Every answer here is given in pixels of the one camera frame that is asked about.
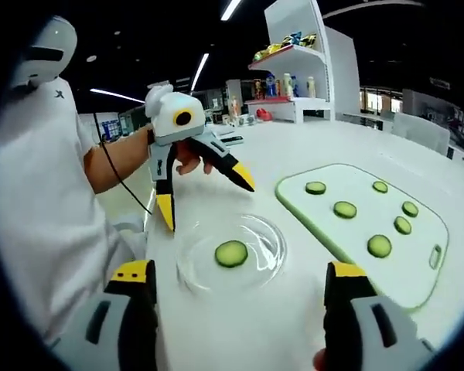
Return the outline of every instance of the shelf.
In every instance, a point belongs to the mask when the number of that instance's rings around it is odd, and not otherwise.
[[[291,101],[287,97],[275,97],[275,98],[248,100],[244,104],[282,104],[282,103],[291,103]]]
[[[297,73],[300,68],[310,68],[314,63],[326,64],[325,55],[304,46],[289,45],[262,60],[253,62],[249,65],[249,70],[270,72],[284,70],[285,72]]]
[[[292,104],[301,109],[301,110],[314,110],[314,111],[324,111],[330,110],[330,103],[321,98],[307,98],[307,97],[296,97],[288,99],[287,97],[276,97],[276,98],[267,98],[260,100],[249,100],[245,104]]]

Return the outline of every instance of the fingers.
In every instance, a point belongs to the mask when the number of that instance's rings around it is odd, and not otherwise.
[[[181,162],[185,162],[188,158],[192,157],[196,156],[189,150],[189,143],[187,141],[178,141],[176,158]]]
[[[312,364],[317,371],[325,371],[325,349],[322,349],[316,353]]]
[[[213,165],[211,165],[208,161],[205,160],[203,170],[206,175],[209,175],[213,170]]]
[[[191,171],[197,168],[199,164],[200,164],[200,158],[197,158],[197,157],[190,158],[188,161],[186,161],[182,165],[177,166],[177,172],[180,175],[189,174]]]

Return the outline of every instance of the white helmet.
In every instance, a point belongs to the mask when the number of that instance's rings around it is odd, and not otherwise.
[[[55,80],[69,64],[76,45],[74,27],[63,18],[53,17],[23,54],[10,87],[38,87]]]

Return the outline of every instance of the ceiling light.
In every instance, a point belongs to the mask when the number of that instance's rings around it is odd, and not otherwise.
[[[334,10],[333,12],[326,13],[323,16],[323,19],[327,19],[327,18],[333,17],[338,14],[352,12],[353,10],[369,8],[369,7],[378,6],[378,5],[413,5],[413,6],[420,6],[420,7],[426,6],[422,2],[417,2],[415,0],[375,0],[372,2],[364,2],[363,4],[351,5],[346,8]]]
[[[191,91],[194,91],[194,88],[196,87],[196,83],[198,82],[198,79],[200,78],[201,71],[203,70],[204,63],[206,63],[209,56],[210,56],[210,54],[206,53],[203,56],[203,58],[201,59],[200,66],[198,67],[198,70],[196,71],[196,75],[194,77],[193,86],[191,87]]]
[[[127,99],[127,100],[133,100],[134,102],[144,103],[143,100],[134,99],[134,98],[131,98],[131,97],[126,97],[125,95],[112,93],[110,91],[105,91],[105,90],[100,90],[100,89],[90,89],[90,92],[91,93],[99,93],[99,94],[111,95],[112,97],[118,97],[118,98],[123,98],[123,99]]]
[[[225,9],[225,13],[222,15],[222,21],[228,21],[235,9],[239,6],[242,0],[230,0],[229,6]]]

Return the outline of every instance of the man's arm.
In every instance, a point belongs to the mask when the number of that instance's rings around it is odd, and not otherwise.
[[[148,160],[148,130],[147,127],[141,128],[130,137],[105,145],[122,180]],[[93,147],[84,156],[84,172],[95,193],[108,191],[118,184],[118,178],[101,146]]]

